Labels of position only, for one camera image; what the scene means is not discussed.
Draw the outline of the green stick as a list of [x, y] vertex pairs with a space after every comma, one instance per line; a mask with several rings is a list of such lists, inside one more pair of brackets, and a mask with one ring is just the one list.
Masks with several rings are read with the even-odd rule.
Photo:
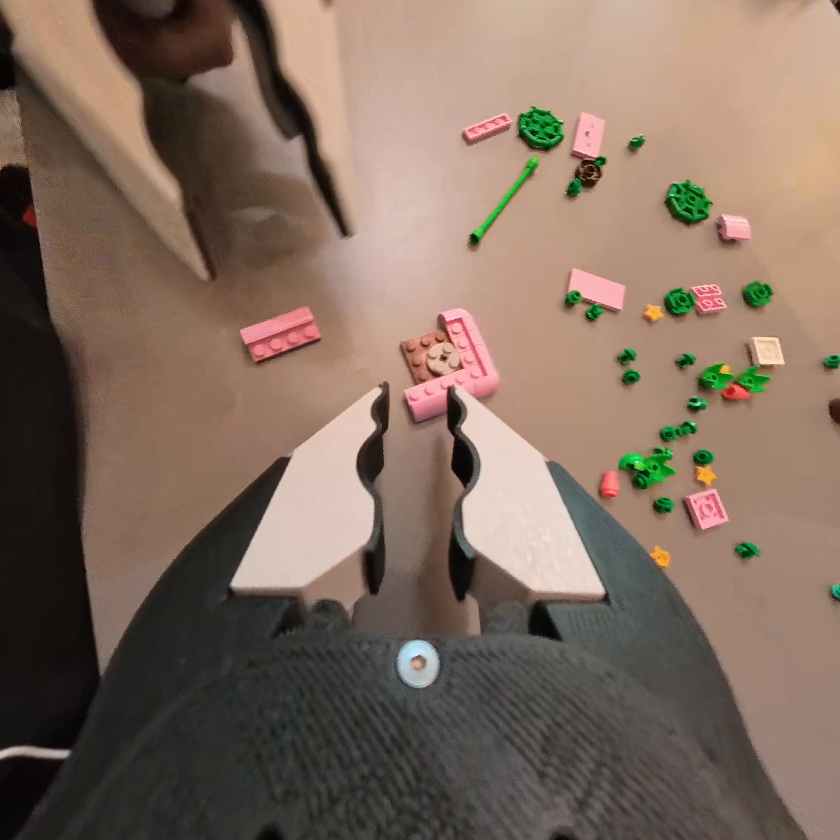
[[487, 231], [496, 222], [501, 213], [508, 207], [512, 199], [517, 194], [519, 194], [522, 187], [529, 181], [529, 179], [531, 179], [532, 175], [534, 174], [534, 172], [536, 172], [538, 168], [539, 158], [536, 156], [530, 157], [527, 163], [524, 165], [521, 173], [518, 175], [517, 179], [507, 189], [507, 191], [505, 192], [504, 196], [500, 199], [498, 204], [490, 211], [487, 218], [481, 223], [480, 226], [478, 226], [472, 232], [469, 233], [469, 247], [474, 249], [480, 245], [483, 238], [486, 236]]

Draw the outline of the person's left hand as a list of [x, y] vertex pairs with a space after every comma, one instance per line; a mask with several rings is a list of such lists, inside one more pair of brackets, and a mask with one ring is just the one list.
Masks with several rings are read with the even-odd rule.
[[234, 13], [226, 1], [95, 1], [108, 41], [137, 77], [184, 81], [228, 66]]

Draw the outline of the large pink smooth tile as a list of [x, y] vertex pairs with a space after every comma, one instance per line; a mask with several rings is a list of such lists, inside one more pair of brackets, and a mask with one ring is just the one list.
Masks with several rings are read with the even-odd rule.
[[576, 291], [581, 299], [591, 305], [620, 312], [624, 309], [626, 287], [624, 284], [594, 275], [582, 269], [570, 271], [567, 293]]

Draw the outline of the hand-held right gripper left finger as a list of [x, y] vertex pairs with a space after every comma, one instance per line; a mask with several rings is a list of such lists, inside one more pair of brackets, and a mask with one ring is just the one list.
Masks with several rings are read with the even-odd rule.
[[382, 499], [390, 389], [381, 383], [298, 446], [230, 583], [296, 599], [375, 595], [385, 569]]

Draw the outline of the thin pink tile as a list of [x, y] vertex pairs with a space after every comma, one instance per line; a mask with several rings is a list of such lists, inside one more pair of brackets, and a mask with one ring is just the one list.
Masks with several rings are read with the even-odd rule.
[[508, 131], [512, 126], [512, 120], [506, 112], [500, 113], [492, 118], [484, 119], [473, 123], [463, 129], [462, 136], [468, 145], [488, 140]]

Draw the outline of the green web piece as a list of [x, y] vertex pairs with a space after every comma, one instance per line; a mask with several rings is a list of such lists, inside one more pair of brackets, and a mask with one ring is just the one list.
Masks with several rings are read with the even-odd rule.
[[533, 150], [551, 151], [564, 140], [564, 122], [550, 110], [531, 107], [518, 115], [518, 137]]
[[683, 224], [694, 225], [709, 218], [713, 202], [704, 188], [686, 180], [669, 185], [665, 204], [673, 218]]

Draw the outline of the pink arched brick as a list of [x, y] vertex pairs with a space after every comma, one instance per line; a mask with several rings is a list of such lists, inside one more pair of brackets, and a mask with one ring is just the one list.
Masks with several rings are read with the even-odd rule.
[[420, 424], [445, 414], [448, 389], [456, 386], [465, 390], [463, 385], [467, 377], [466, 370], [461, 370], [406, 388], [403, 398], [414, 423]]

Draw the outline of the scattered small green clips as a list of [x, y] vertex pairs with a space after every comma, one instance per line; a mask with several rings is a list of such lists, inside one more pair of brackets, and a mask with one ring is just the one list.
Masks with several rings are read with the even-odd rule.
[[[564, 303], [568, 307], [576, 306], [579, 303], [582, 303], [583, 300], [581, 299], [581, 295], [576, 292], [567, 293], [565, 296]], [[604, 308], [597, 304], [592, 304], [588, 309], [585, 311], [585, 317], [587, 320], [591, 322], [595, 322], [597, 319], [603, 315]], [[617, 355], [616, 361], [622, 366], [626, 367], [626, 370], [622, 374], [622, 383], [625, 385], [634, 385], [638, 383], [641, 379], [641, 374], [639, 371], [632, 367], [627, 367], [628, 365], [635, 362], [637, 359], [637, 352], [633, 349], [624, 349], [620, 354]], [[827, 355], [822, 360], [822, 367], [826, 370], [833, 371], [838, 370], [838, 353], [833, 353]], [[679, 357], [675, 359], [675, 366], [678, 367], [680, 370], [685, 370], [690, 368], [690, 366], [697, 363], [697, 357], [693, 353], [682, 353]], [[735, 379], [739, 376], [734, 375], [734, 379], [731, 382], [734, 383]], [[693, 395], [686, 403], [686, 410], [692, 413], [699, 413], [705, 411], [708, 408], [708, 400], [705, 397], [699, 395]], [[658, 432], [659, 439], [661, 439], [664, 443], [670, 443], [678, 438], [696, 434], [698, 430], [697, 422], [695, 421], [684, 421], [678, 425], [667, 425], [661, 428]], [[695, 452], [692, 456], [692, 463], [694, 465], [703, 465], [703, 466], [711, 466], [715, 460], [714, 454], [707, 450], [707, 449], [700, 449]], [[674, 510], [675, 503], [669, 497], [658, 497], [653, 502], [653, 509], [660, 514], [666, 514], [672, 512]], [[754, 557], [758, 557], [761, 554], [760, 548], [753, 542], [750, 541], [741, 541], [736, 544], [734, 547], [736, 554], [743, 560], [749, 560]]]

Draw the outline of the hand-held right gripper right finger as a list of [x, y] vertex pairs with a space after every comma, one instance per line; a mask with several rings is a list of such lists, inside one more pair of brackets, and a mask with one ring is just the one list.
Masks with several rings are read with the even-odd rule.
[[453, 511], [448, 574], [477, 603], [600, 602], [606, 589], [550, 462], [462, 387], [447, 392]]

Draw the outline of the pink studded plate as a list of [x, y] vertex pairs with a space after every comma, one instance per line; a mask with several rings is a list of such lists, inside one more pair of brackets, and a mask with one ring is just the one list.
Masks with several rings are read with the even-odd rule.
[[299, 350], [320, 341], [322, 337], [308, 307], [248, 325], [239, 334], [251, 359], [256, 363]]

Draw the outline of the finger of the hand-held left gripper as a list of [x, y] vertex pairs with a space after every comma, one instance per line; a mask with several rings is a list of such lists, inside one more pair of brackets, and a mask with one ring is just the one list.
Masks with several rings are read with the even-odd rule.
[[133, 209], [201, 280], [212, 277], [180, 183], [152, 144], [140, 83], [89, 1], [2, 1], [12, 53]]
[[235, 13], [270, 117], [289, 140], [302, 139], [322, 200], [352, 236], [356, 179], [333, 2], [236, 1]]

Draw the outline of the person's black jacket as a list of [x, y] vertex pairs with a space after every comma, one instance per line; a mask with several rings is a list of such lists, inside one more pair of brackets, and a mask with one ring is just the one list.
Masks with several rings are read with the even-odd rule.
[[1, 170], [1, 746], [68, 749], [100, 676], [81, 546], [76, 402], [28, 169]]

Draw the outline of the pink square single-stud plate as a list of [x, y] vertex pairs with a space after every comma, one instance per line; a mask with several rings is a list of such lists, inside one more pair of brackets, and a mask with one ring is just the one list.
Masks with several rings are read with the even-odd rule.
[[718, 490], [709, 488], [684, 497], [683, 504], [693, 526], [701, 531], [729, 522], [729, 516]]

